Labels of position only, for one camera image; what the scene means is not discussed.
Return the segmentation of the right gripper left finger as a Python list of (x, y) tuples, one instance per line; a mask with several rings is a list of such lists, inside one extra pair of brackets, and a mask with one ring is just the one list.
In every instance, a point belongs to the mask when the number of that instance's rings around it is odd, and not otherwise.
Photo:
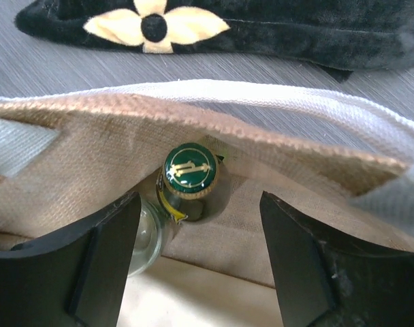
[(0, 326), (115, 326), (140, 218), (135, 191), (0, 251)]

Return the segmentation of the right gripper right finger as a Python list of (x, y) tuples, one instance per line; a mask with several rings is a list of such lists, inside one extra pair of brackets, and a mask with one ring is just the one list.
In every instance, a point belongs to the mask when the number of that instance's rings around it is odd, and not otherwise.
[(284, 326), (414, 326), (414, 253), (356, 238), (272, 193), (259, 203)]

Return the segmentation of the clear soda water bottle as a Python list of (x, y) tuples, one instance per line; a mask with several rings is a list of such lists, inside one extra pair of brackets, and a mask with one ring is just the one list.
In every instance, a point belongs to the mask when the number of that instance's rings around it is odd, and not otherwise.
[(128, 277), (144, 272), (161, 256), (170, 233), (167, 215), (145, 198), (141, 198), (141, 203)]

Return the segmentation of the canvas tote bag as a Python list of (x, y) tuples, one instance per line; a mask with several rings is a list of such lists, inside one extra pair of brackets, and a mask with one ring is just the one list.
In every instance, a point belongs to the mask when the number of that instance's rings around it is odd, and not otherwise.
[[(223, 157), (225, 210), (174, 223), (156, 180), (196, 142)], [(168, 217), (161, 256), (128, 277), (115, 326), (284, 326), (263, 192), (356, 238), (414, 253), (414, 121), (336, 91), (220, 80), (0, 97), (0, 251), (135, 191)]]

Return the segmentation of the green glass bottle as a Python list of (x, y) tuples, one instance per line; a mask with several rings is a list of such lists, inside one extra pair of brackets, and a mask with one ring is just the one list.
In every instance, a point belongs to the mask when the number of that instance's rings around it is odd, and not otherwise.
[(231, 188), (223, 157), (196, 142), (172, 149), (156, 180), (157, 199), (177, 224), (218, 217), (229, 203)]

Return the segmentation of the black floral blanket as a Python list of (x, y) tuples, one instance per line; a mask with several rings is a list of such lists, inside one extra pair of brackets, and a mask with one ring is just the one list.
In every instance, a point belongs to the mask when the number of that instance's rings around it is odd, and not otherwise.
[(79, 47), (309, 61), (339, 80), (414, 68), (414, 1), (34, 1), (14, 23)]

